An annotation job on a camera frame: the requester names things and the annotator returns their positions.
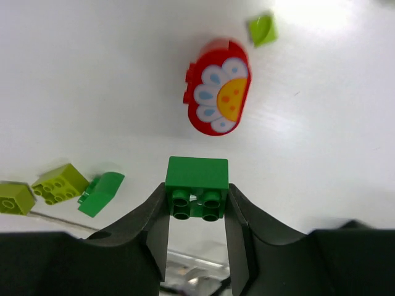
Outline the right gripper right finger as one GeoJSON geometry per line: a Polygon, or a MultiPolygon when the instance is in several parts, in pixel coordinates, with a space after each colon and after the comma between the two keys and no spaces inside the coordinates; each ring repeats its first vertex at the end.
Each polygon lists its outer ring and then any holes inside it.
{"type": "Polygon", "coordinates": [[[300,295],[305,234],[254,205],[231,184],[225,231],[233,295],[300,295]]]}

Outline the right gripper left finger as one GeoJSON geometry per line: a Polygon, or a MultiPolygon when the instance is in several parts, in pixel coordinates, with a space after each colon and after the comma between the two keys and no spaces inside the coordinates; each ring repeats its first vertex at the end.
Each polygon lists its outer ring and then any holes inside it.
{"type": "Polygon", "coordinates": [[[158,295],[165,278],[170,214],[160,183],[140,206],[86,239],[98,262],[87,295],[158,295]]]}

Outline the green curved lego piece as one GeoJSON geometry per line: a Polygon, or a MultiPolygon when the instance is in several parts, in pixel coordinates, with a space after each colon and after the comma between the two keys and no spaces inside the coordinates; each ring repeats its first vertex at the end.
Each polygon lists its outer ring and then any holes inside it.
{"type": "Polygon", "coordinates": [[[94,218],[115,197],[124,178],[113,171],[96,176],[78,199],[78,210],[94,218]]]}

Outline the dark green lego brick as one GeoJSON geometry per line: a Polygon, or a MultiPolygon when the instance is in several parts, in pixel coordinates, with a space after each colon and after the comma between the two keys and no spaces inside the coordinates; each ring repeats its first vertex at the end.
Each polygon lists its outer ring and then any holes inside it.
{"type": "Polygon", "coordinates": [[[207,222],[224,216],[229,191],[228,160],[171,156],[165,191],[170,215],[178,220],[207,222]]]}

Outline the lime lego brick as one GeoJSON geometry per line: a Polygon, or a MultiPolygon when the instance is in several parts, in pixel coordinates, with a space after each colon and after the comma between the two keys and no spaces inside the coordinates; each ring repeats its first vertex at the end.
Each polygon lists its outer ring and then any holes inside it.
{"type": "Polygon", "coordinates": [[[29,187],[22,183],[1,183],[1,213],[27,215],[36,201],[29,187]]]}
{"type": "Polygon", "coordinates": [[[42,174],[31,188],[47,205],[55,205],[81,196],[88,186],[89,181],[68,163],[42,174]]]}

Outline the lime lego brick front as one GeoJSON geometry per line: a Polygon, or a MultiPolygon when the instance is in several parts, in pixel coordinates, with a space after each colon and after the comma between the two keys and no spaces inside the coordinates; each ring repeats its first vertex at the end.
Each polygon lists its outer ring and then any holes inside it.
{"type": "Polygon", "coordinates": [[[27,215],[36,201],[29,187],[22,183],[1,183],[1,213],[27,215]]]}

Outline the red flower lego brick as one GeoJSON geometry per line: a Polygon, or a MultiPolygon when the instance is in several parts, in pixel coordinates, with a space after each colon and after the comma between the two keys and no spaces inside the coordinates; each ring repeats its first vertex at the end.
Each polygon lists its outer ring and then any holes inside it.
{"type": "Polygon", "coordinates": [[[201,133],[223,136],[239,124],[251,84],[244,48],[230,38],[215,38],[199,52],[186,71],[183,103],[201,133]]]}

